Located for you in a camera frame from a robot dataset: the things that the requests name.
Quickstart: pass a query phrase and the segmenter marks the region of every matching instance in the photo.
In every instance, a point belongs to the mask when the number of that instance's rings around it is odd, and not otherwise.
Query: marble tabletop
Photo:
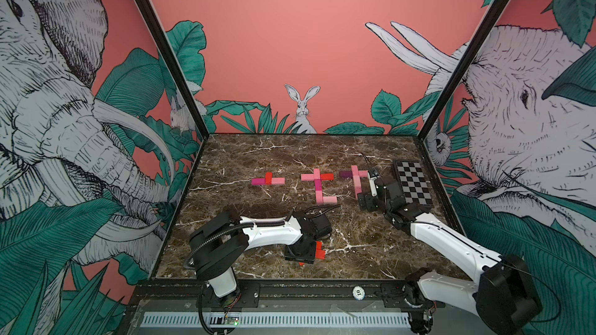
[[[453,263],[423,242],[394,229],[380,212],[361,211],[354,196],[354,182],[339,177],[351,165],[366,169],[359,152],[365,153],[382,174],[391,174],[391,161],[420,162],[411,137],[396,136],[304,136],[215,134],[209,137],[190,191],[166,241],[156,277],[192,278],[183,260],[190,252],[190,234],[227,209],[253,218],[284,217],[291,210],[315,205],[311,181],[301,174],[319,168],[333,173],[334,181],[323,182],[325,196],[337,196],[341,208],[327,213],[332,236],[323,241],[324,260],[300,266],[283,258],[283,246],[273,245],[244,252],[234,264],[238,278],[267,279],[403,279],[420,267],[465,279]],[[428,168],[422,165],[427,180]],[[285,177],[284,185],[253,186],[251,179]],[[441,220],[434,189],[432,212]],[[362,184],[367,191],[367,182]]]

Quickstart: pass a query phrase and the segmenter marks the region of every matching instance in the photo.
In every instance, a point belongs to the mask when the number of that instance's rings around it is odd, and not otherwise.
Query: pink wall
[[[400,22],[451,54],[469,41],[486,9],[483,0],[152,1],[166,30],[182,20],[205,26],[205,90],[198,100],[271,102],[283,116],[296,109],[284,84],[302,97],[321,86],[308,103],[319,133],[345,121],[378,125],[370,105],[381,89],[404,108],[426,90],[430,76],[399,61],[366,22],[388,30]],[[215,122],[218,132],[235,131],[219,116]]]

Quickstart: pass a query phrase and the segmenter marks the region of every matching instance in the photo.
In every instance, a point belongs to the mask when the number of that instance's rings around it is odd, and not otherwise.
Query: wooden block
[[[324,205],[337,205],[337,197],[336,196],[323,197],[323,204]]]

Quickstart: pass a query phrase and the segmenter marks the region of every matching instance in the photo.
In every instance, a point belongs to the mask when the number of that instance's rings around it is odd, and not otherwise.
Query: black metal frame
[[[418,137],[422,140],[426,139],[426,136],[430,132],[434,122],[439,118],[439,115],[443,111],[445,105],[447,105],[447,102],[451,98],[451,95],[455,92],[457,86],[460,84],[464,74],[472,64],[475,56],[481,50],[484,41],[486,38],[488,38],[490,31],[495,26],[496,21],[499,19],[508,3],[509,0],[493,0],[493,2],[490,4],[480,26],[478,26],[478,30],[476,33],[474,33],[470,44],[466,48],[464,55],[461,56],[459,63],[455,67],[455,70],[451,73],[451,78],[439,96],[435,107],[430,112],[430,115],[428,116],[428,119],[426,119],[426,122],[422,126],[420,132],[418,132]]]
[[[182,94],[184,102],[186,103],[187,108],[189,108],[190,114],[197,125],[198,131],[201,134],[202,139],[205,141],[209,137],[209,131],[205,126],[205,122],[203,122],[203,118],[201,118],[201,115],[198,112],[197,106],[194,102],[194,97],[190,93],[190,90],[186,84],[186,78],[184,78],[184,74],[180,69],[180,65],[176,56],[174,55],[174,51],[170,47],[168,37],[161,27],[159,18],[153,10],[151,1],[135,0],[135,2],[137,3],[137,7],[139,8],[143,19],[149,28],[149,32],[151,32],[151,35],[153,36],[153,41],[155,41],[157,44],[157,50],[159,50],[161,53],[163,61],[166,63],[166,66],[172,74],[172,78],[174,79],[176,87]]]

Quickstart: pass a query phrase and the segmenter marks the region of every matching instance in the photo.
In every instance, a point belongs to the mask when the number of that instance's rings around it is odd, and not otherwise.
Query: elephant tusk
[[[46,159],[35,165],[35,170],[43,183],[65,206],[75,206],[87,200],[70,179],[62,160]]]
[[[136,239],[150,235],[155,228],[161,223],[161,220],[155,221],[148,227],[144,228],[131,228],[125,227],[120,224],[116,224],[112,220],[108,221],[104,226],[95,233],[99,238],[105,239],[111,242],[129,242]]]
[[[124,128],[134,130],[153,141],[153,143],[159,148],[159,150],[161,150],[161,152],[166,156],[166,160],[168,161],[168,166],[170,167],[171,173],[170,184],[172,183],[172,180],[174,179],[174,173],[176,172],[174,168],[174,160],[172,159],[172,154],[170,153],[168,146],[160,137],[160,135],[153,131],[151,127],[141,122],[134,116],[125,113],[122,110],[115,108],[114,106],[111,106],[110,104],[105,103],[101,100],[95,100],[93,102],[93,116],[102,123],[119,124]]]

